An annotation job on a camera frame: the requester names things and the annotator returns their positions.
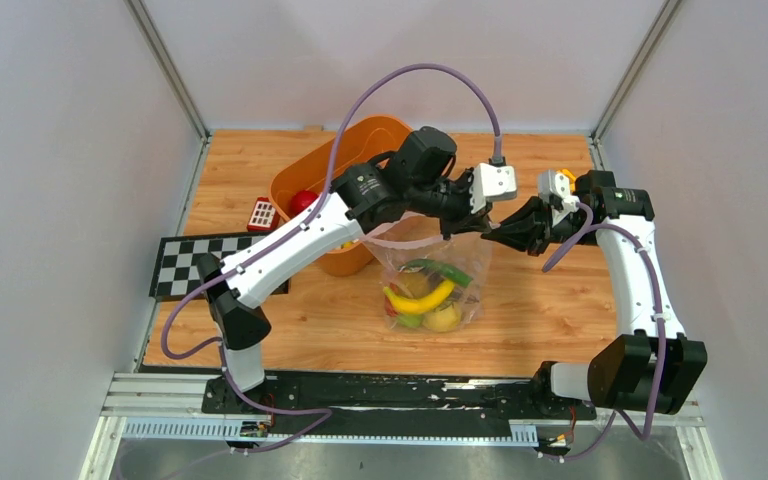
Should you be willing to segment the yellow banana toy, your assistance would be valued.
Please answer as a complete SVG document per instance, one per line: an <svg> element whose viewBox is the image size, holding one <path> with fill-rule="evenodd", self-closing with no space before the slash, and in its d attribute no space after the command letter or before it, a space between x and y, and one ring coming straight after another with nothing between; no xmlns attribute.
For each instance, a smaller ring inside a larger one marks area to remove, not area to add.
<svg viewBox="0 0 768 480"><path fill-rule="evenodd" d="M445 303L455 287L453 282L443 280L425 297L414 299L402 296L396 283L391 283L383 288L383 294L399 314L424 314Z"/></svg>

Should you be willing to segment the green apple toy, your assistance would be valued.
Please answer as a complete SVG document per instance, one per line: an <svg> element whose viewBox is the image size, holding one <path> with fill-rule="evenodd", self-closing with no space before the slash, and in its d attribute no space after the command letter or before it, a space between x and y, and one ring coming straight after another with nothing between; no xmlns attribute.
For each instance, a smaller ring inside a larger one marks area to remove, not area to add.
<svg viewBox="0 0 768 480"><path fill-rule="evenodd" d="M396 317L396 321L400 326L410 328L410 329L418 329L422 326L424 321L424 315L423 314L398 314Z"/></svg>

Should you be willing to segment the clear zip top bag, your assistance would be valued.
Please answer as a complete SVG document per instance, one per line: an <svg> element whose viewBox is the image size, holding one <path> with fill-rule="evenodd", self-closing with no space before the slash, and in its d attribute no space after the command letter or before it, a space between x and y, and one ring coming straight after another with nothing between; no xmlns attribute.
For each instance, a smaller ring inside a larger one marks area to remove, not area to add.
<svg viewBox="0 0 768 480"><path fill-rule="evenodd" d="M363 238L382 265L387 326L400 332L444 334L482 312L492 247L477 233L446 240L438 221L407 213Z"/></svg>

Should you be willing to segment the orange plastic basket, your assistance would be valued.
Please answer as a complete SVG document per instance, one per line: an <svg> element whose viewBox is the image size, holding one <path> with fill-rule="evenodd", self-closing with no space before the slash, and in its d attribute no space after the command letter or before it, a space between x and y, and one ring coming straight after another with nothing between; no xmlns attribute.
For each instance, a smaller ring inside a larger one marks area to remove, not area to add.
<svg viewBox="0 0 768 480"><path fill-rule="evenodd" d="M400 119L387 115L367 117L348 127L343 133L334 175L339 176L348 167L364 163L371 157L401 146L413 128ZM273 178L268 198L285 221L291 212L293 197L302 190L319 194L323 189L326 169L333 142L328 141L283 168ZM362 244L336 249L316 261L325 273L345 277L354 275L373 260L372 253Z"/></svg>

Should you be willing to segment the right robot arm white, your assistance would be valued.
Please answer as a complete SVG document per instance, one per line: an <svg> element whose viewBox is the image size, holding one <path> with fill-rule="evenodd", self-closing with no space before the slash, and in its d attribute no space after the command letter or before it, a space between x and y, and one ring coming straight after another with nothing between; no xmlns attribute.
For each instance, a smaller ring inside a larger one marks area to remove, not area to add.
<svg viewBox="0 0 768 480"><path fill-rule="evenodd" d="M608 266L617 337L586 363L545 361L531 403L556 417L575 402L675 415L703 372L707 350L687 337L669 300L655 246L655 212L647 191L620 187L607 170L576 179L549 170L538 193L483 234L532 256L557 250L546 269L577 245L598 247Z"/></svg>

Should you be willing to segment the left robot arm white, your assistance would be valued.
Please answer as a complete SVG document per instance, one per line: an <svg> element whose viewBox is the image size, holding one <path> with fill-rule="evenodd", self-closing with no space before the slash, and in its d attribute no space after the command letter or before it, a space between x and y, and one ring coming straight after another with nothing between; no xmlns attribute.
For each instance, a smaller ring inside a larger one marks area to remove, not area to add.
<svg viewBox="0 0 768 480"><path fill-rule="evenodd" d="M457 147L433 127L409 131L396 150L339 171L339 154L353 131L341 128L332 141L323 190L311 206L254 246L221 260L208 257L199 266L202 284L194 292L206 297L218 325L222 368L230 383L227 397L243 413L258 411L266 400L261 343L271 325L262 305L281 283L407 212L438 220L441 240L488 226L493 201L484 183L505 166L499 132L490 161L451 180Z"/></svg>

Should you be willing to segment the yellow pear toy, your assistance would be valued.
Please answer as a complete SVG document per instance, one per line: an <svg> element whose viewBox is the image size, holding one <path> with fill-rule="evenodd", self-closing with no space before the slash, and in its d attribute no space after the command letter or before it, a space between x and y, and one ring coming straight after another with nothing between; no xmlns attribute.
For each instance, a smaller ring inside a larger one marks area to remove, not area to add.
<svg viewBox="0 0 768 480"><path fill-rule="evenodd" d="M457 303L451 303L445 307L427 312L424 315L422 326L435 333L446 333L459 327L462 320L462 310Z"/></svg>

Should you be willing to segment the green cucumber toy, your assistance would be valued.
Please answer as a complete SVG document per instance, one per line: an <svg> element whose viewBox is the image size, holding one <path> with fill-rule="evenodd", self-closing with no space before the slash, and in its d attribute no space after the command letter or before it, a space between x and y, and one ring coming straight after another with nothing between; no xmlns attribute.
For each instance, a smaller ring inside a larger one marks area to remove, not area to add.
<svg viewBox="0 0 768 480"><path fill-rule="evenodd" d="M399 267L400 271L422 269L429 270L461 288L468 288L473 281L472 276L456 266L428 258L414 259Z"/></svg>

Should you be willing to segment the red orange peach toy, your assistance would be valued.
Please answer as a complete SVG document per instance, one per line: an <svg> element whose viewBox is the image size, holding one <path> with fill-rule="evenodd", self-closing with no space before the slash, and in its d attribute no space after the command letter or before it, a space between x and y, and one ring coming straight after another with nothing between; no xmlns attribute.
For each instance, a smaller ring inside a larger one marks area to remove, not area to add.
<svg viewBox="0 0 768 480"><path fill-rule="evenodd" d="M393 308L390 300L387 297L384 298L384 309L385 309L385 313L387 314L388 317L398 317L399 316L399 313Z"/></svg>

